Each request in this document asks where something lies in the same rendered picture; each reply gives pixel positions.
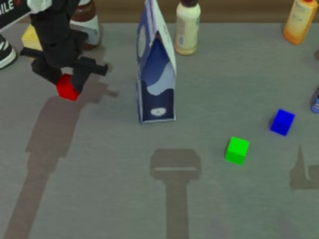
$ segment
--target white bottle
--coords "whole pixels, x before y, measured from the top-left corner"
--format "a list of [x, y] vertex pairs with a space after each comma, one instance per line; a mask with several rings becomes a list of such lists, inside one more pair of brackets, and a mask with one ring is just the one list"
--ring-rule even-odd
[[198, 0], [181, 0], [176, 10], [175, 51], [191, 55], [197, 50], [200, 6]]

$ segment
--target brown jar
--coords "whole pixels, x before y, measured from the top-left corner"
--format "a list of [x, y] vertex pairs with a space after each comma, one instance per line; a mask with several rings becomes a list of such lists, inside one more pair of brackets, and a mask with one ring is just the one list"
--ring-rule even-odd
[[80, 0], [72, 16], [71, 24], [89, 35], [86, 43], [82, 47], [83, 50], [94, 49], [100, 44], [101, 34], [99, 21], [93, 0]]

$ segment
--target black bottle cap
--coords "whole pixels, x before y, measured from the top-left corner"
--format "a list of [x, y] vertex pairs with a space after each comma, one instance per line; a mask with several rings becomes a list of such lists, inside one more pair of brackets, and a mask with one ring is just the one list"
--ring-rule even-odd
[[198, 4], [198, 0], [181, 0], [181, 4], [185, 7], [194, 7]]

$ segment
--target red block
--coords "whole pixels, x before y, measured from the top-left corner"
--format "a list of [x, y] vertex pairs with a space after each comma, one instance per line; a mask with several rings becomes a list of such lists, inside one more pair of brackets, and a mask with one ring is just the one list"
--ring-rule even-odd
[[56, 83], [56, 89], [61, 98], [67, 100], [76, 101], [79, 97], [79, 93], [75, 91], [71, 84], [72, 75], [64, 74], [60, 80]]

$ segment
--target yellow sponge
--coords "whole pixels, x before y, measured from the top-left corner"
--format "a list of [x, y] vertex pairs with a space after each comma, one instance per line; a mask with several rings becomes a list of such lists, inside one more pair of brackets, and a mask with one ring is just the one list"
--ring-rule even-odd
[[22, 36], [22, 43], [24, 47], [42, 51], [39, 38], [36, 35], [34, 27], [30, 24]]

